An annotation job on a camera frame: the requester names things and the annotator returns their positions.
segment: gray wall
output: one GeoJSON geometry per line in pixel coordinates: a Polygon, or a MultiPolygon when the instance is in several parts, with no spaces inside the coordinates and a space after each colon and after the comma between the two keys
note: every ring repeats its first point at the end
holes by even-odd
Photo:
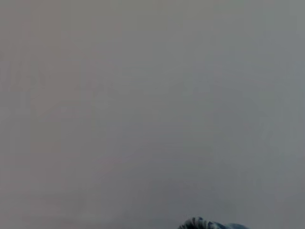
{"type": "Polygon", "coordinates": [[[304,228],[304,9],[2,0],[1,227],[304,228]]]}

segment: patterned fabric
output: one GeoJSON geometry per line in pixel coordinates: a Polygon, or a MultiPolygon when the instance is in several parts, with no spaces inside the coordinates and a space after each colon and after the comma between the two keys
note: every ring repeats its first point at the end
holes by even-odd
{"type": "Polygon", "coordinates": [[[207,221],[201,217],[193,217],[180,225],[178,229],[249,229],[236,223],[220,224],[217,222],[207,221]]]}

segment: plain background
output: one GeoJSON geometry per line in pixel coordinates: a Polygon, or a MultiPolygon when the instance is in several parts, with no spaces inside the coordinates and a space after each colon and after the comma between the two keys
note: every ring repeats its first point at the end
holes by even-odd
{"type": "Polygon", "coordinates": [[[0,226],[304,228],[304,10],[2,0],[0,226]]]}

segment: white wall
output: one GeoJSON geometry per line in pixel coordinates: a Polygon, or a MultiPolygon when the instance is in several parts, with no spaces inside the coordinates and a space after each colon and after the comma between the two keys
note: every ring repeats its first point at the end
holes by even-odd
{"type": "Polygon", "coordinates": [[[303,228],[304,9],[2,0],[0,225],[303,228]]]}

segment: fabric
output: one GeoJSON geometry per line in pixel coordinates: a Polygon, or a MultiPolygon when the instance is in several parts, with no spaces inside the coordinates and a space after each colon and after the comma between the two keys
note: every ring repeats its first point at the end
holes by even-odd
{"type": "Polygon", "coordinates": [[[249,229],[236,223],[220,224],[204,220],[202,217],[193,217],[185,221],[178,229],[249,229]]]}

